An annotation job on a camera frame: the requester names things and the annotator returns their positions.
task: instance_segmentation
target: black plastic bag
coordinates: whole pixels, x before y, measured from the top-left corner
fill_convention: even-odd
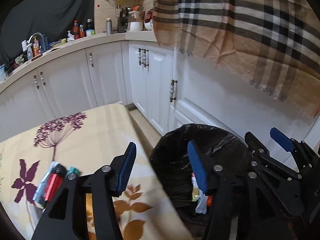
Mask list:
[[[192,168],[187,153],[190,140],[195,140],[200,151],[235,175],[244,175],[253,158],[238,137],[218,127],[203,124],[183,125],[164,135],[153,149],[151,165],[179,216],[185,222],[205,227],[209,210],[205,215],[194,215],[190,206]],[[201,236],[202,233],[195,235],[197,230],[199,228],[191,230],[193,235]]]

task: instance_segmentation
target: beige floor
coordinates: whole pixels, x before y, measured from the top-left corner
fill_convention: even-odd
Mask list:
[[[161,138],[161,134],[158,133],[137,108],[133,108],[129,110],[129,112],[142,146],[144,147],[147,156],[150,157],[152,149],[157,145]]]

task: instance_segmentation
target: faucet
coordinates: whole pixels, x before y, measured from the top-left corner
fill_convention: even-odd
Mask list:
[[[41,48],[44,50],[44,51],[47,51],[47,48],[46,46],[44,45],[44,38],[43,38],[43,35],[41,33],[34,33],[30,36],[29,40],[27,41],[27,44],[30,44],[31,43],[31,39],[32,37],[34,37],[35,35],[39,35],[41,37]]]

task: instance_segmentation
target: blue gripper pad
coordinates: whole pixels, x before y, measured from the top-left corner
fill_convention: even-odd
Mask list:
[[[191,163],[192,171],[195,174],[199,189],[205,194],[208,191],[207,175],[199,159],[197,146],[194,141],[188,143],[188,156]]]
[[[277,128],[271,128],[270,137],[275,140],[286,152],[293,152],[291,140]]]
[[[122,168],[118,173],[118,187],[117,191],[121,195],[122,192],[125,191],[129,177],[133,168],[134,161],[137,156],[137,147],[135,143],[131,142],[128,145],[128,148],[125,152],[125,160],[123,162]]]

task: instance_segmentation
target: cabinet handle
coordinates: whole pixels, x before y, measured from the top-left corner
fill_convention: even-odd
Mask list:
[[[149,50],[143,49],[142,63],[144,65],[144,67],[147,67],[149,65],[149,61],[147,63],[148,58],[149,58]]]
[[[138,59],[139,59],[139,66],[141,66],[141,49],[139,48],[139,52],[138,52]]]
[[[178,83],[178,81],[177,80],[174,80],[174,79],[172,79],[171,80],[171,87],[170,87],[170,103],[172,103],[173,102],[173,100],[176,100],[176,98],[174,98],[173,97],[173,95],[174,95],[174,84],[175,83]]]
[[[39,86],[38,86],[38,82],[37,82],[36,75],[34,75],[34,76],[33,76],[33,80],[35,81],[35,84],[36,84],[37,89],[39,89]]]
[[[93,58],[92,58],[92,53],[91,53],[91,52],[89,53],[89,56],[90,56],[91,66],[94,67],[94,66],[93,66]]]
[[[42,82],[42,84],[45,86],[45,82],[43,81],[43,76],[42,76],[42,72],[40,72],[40,79],[41,79],[41,82]]]

